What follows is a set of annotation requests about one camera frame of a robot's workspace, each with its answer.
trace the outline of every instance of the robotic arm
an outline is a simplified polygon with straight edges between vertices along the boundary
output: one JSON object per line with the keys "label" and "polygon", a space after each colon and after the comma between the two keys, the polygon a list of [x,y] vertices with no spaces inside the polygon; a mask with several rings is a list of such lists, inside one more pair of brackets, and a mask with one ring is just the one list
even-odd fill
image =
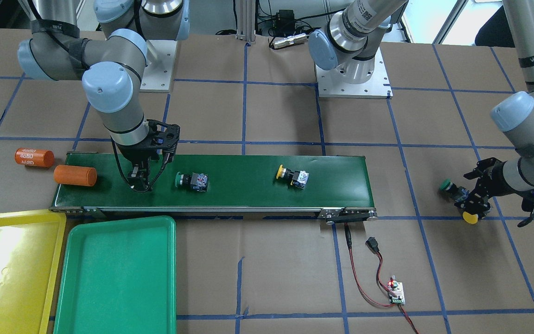
{"label": "robotic arm", "polygon": [[[374,71],[374,64],[369,61],[386,31],[383,21],[403,3],[404,0],[355,0],[336,13],[325,28],[310,35],[309,49],[316,65],[344,74],[348,83],[368,80]],[[490,211],[491,197],[508,194],[521,196],[522,209],[530,212],[523,225],[534,218],[534,0],[504,0],[504,8],[528,93],[520,91],[508,97],[492,110],[491,117],[521,157],[516,161],[479,161],[472,172],[464,175],[477,180],[471,192],[449,181],[441,186],[472,224]],[[362,68],[362,72],[348,70],[352,68]]]}
{"label": "robotic arm", "polygon": [[[142,23],[146,27],[150,21],[157,23],[157,19],[162,21],[168,17],[167,25],[172,29],[165,31],[173,33],[165,33],[163,38],[186,38],[188,23],[179,28],[178,25],[174,27],[174,22],[181,21],[181,9],[187,6],[187,0],[168,1],[166,3],[172,6],[167,8],[161,6],[164,1],[138,4],[133,0],[97,0],[95,11],[98,19],[104,21],[108,37],[104,41],[79,38],[75,0],[21,1],[25,1],[23,5],[31,9],[33,16],[32,39],[21,42],[18,50],[24,72],[41,80],[81,80],[89,103],[98,110],[110,133],[115,153],[116,143],[132,163],[132,170],[125,177],[117,158],[121,176],[136,192],[150,191],[157,179],[149,181],[150,160],[159,160],[157,152],[161,150],[162,166],[172,161],[180,127],[144,117],[138,95],[146,67],[146,40],[137,32],[122,27],[136,25],[141,31]],[[123,25],[126,17],[132,17],[132,22]],[[157,30],[147,31],[159,37]]]}

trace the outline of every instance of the green tray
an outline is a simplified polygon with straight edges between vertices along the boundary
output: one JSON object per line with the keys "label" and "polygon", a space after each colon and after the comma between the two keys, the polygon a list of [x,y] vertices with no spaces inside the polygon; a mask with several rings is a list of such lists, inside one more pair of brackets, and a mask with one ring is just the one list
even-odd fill
{"label": "green tray", "polygon": [[[280,165],[310,173],[301,190],[276,180]],[[121,179],[112,154],[69,153],[66,165],[95,167],[93,187],[58,186],[51,209],[80,212],[299,212],[322,208],[374,209],[363,156],[226,156],[177,155],[152,192],[133,192]],[[123,171],[131,164],[121,157]],[[152,173],[159,168],[153,162]],[[205,173],[210,184],[198,193],[174,186],[181,173]]]}
{"label": "green tray", "polygon": [[75,227],[67,241],[54,333],[176,333],[175,268],[170,217]]}

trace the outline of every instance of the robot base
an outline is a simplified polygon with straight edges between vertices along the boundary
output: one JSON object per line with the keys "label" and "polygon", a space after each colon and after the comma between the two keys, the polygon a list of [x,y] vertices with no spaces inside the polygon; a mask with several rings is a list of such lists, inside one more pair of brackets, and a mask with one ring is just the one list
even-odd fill
{"label": "robot base", "polygon": [[148,66],[141,78],[140,91],[170,93],[176,50],[174,40],[148,40]]}
{"label": "robot base", "polygon": [[393,95],[388,82],[386,66],[382,59],[380,49],[375,55],[376,68],[372,77],[362,84],[349,84],[336,80],[331,76],[330,71],[325,71],[318,66],[316,68],[316,78],[318,82],[318,95],[320,97],[353,97],[361,99],[386,99]]}

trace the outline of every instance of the metal connector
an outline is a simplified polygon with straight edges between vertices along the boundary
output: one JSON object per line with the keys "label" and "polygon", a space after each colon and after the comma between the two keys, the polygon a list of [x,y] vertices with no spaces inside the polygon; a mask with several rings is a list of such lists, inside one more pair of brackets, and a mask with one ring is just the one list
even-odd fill
{"label": "metal connector", "polygon": [[294,36],[286,37],[284,39],[280,39],[277,42],[273,43],[273,48],[275,50],[282,49],[286,46],[292,46],[296,44],[303,44],[308,40],[308,36],[305,33],[297,34]]}

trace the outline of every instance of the tiled surface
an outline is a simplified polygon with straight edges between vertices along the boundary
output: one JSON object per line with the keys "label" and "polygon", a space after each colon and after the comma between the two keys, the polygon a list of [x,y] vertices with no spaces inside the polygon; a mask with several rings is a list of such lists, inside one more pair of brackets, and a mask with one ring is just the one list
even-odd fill
{"label": "tiled surface", "polygon": [[[84,118],[79,82],[20,79],[15,49],[29,37],[0,30],[0,117],[11,103],[0,125],[0,212],[46,208],[55,190],[52,168],[13,163],[17,148],[51,149],[57,163],[74,146],[111,152],[96,111]],[[507,229],[498,210],[471,226],[437,190],[445,178],[473,186],[462,175],[475,166],[475,151],[516,158],[488,121],[512,91],[504,72],[524,89],[515,51],[496,48],[494,57],[485,47],[436,46],[440,62],[434,46],[383,44],[393,99],[317,100],[306,45],[271,51],[264,44],[191,36],[180,44],[170,99],[141,95],[146,116],[182,126],[178,154],[365,156],[381,216],[351,224],[367,292],[384,301],[373,287],[377,259],[364,246],[373,235],[383,277],[405,283],[406,309],[420,332],[534,333],[534,222],[515,227],[525,215],[521,200],[499,199]],[[343,226],[257,214],[183,218],[178,332],[410,332],[396,308],[376,309],[356,293]]]}

